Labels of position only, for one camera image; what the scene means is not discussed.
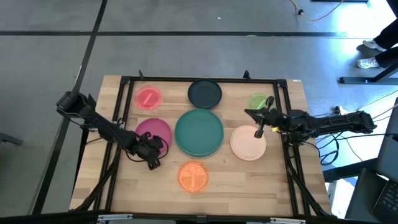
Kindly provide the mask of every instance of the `yellow cable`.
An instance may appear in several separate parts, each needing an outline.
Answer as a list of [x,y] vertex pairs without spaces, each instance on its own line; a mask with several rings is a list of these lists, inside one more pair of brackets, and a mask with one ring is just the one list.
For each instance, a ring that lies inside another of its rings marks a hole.
[[[301,8],[296,4],[296,2],[294,2],[294,0],[289,0],[291,3],[293,3],[294,7],[299,11],[301,10]],[[304,12],[301,13],[301,15],[303,15],[304,19],[311,21],[311,22],[315,22],[318,20],[321,20],[323,18],[325,18],[326,16],[329,16],[329,14],[331,14],[335,9],[337,9],[337,7],[339,7],[341,5],[341,3],[343,3],[345,0],[341,0],[341,2],[334,8],[332,9],[328,14],[322,16],[321,18],[318,19],[309,19],[307,16],[305,16]]]

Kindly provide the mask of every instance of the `black plate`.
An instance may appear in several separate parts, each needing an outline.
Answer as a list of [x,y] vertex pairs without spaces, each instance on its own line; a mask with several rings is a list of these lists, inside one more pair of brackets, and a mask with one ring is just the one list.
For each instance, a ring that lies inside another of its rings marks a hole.
[[217,82],[209,79],[194,81],[188,89],[188,98],[197,108],[211,109],[216,106],[223,96]]

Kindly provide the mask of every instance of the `orange plate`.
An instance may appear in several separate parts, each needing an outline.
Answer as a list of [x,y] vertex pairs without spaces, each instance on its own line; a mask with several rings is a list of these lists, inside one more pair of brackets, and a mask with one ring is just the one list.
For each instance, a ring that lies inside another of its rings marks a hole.
[[208,172],[200,162],[187,162],[178,171],[178,183],[187,192],[197,193],[206,186],[207,182]]

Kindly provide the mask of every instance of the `lime green plate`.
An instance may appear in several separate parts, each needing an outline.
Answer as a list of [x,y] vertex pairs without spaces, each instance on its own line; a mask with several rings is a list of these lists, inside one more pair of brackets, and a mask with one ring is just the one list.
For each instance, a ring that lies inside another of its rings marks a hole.
[[193,158],[205,158],[220,148],[224,128],[211,111],[195,109],[180,117],[175,125],[174,136],[183,153]]

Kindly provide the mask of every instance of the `white sneaker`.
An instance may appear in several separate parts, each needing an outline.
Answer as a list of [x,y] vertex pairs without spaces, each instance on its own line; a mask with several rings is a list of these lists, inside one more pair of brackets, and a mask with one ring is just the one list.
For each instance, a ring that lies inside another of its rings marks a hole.
[[364,41],[362,41],[362,43],[363,43],[363,45],[365,45],[365,47],[367,47],[367,48],[376,49],[376,50],[379,50],[379,51],[381,51],[381,52],[385,52],[385,51],[386,51],[386,49],[380,47],[380,45],[378,45],[378,44],[376,43],[376,41],[374,41],[374,40],[364,40]]
[[374,57],[359,59],[356,61],[356,64],[359,68],[367,69],[367,68],[376,68],[380,66]]

